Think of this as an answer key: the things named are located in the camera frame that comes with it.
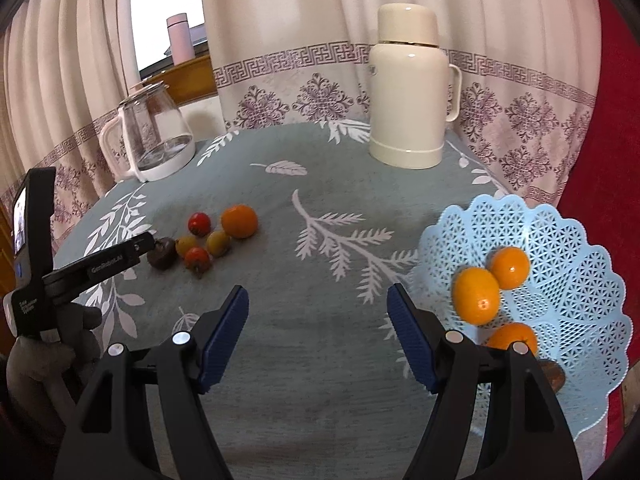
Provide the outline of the grey gloved left hand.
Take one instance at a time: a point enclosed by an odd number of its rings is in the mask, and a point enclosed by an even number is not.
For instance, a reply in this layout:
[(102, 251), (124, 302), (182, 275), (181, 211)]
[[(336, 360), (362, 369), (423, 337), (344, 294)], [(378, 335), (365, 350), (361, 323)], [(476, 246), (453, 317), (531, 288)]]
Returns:
[(85, 387), (101, 357), (93, 330), (102, 323), (99, 308), (68, 304), (58, 310), (64, 342), (36, 341), (18, 337), (6, 366), (9, 399), (17, 414), (33, 424), (49, 441), (61, 440), (76, 408), (63, 374), (68, 370)]

